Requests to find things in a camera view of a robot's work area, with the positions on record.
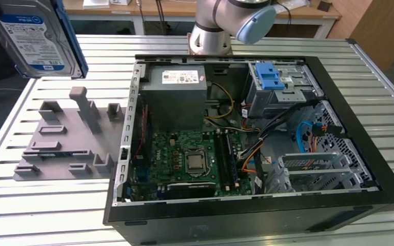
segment blue cable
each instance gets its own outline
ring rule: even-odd
[[[295,140],[298,142],[299,151],[302,153],[304,153],[304,148],[303,148],[302,139],[300,139],[300,130],[302,130],[303,125],[307,125],[307,126],[313,127],[313,123],[309,122],[309,121],[300,121],[300,123],[298,125],[298,129],[295,130]]]

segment green motherboard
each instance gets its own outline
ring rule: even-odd
[[[219,161],[214,143],[215,132],[155,133],[151,148],[151,164],[139,169],[137,176],[145,176],[147,183],[212,182],[216,184],[215,197],[250,195],[248,178],[238,178],[238,184],[226,190],[220,184]],[[228,133],[230,147],[236,156],[242,150],[239,133]],[[144,186],[139,195],[143,200],[159,200],[156,187]]]

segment power supply label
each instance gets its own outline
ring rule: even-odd
[[[163,84],[198,84],[199,73],[196,70],[169,70],[161,73]]]
[[[28,65],[39,70],[61,70],[65,66],[55,43],[47,38],[40,16],[4,14],[0,23]]]

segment ram slot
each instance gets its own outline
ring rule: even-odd
[[[239,179],[238,179],[238,173],[236,173],[236,158],[235,158],[235,155],[234,155],[234,151],[232,151],[234,147],[232,147],[232,144],[231,144],[231,139],[230,139],[228,134],[226,134],[226,139],[227,139],[228,150],[230,150],[231,173],[232,173],[235,187],[238,188],[239,187],[239,183],[238,183]]]
[[[226,191],[230,191],[231,188],[235,186],[235,181],[231,168],[231,149],[227,134],[223,132],[216,132],[214,138],[220,187]]]

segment slotted aluminum table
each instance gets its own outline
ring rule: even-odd
[[[127,105],[135,54],[186,54],[186,37],[77,36],[89,64],[84,80],[32,79],[0,131],[0,245],[128,245],[103,225],[107,179],[25,181],[12,179],[29,143],[44,99],[76,107],[73,86],[88,88],[97,107]],[[394,86],[357,45],[345,40],[267,38],[254,46],[232,40],[235,54],[319,57],[374,143],[394,171]],[[334,232],[212,242],[228,245],[394,244],[394,211],[374,214]]]

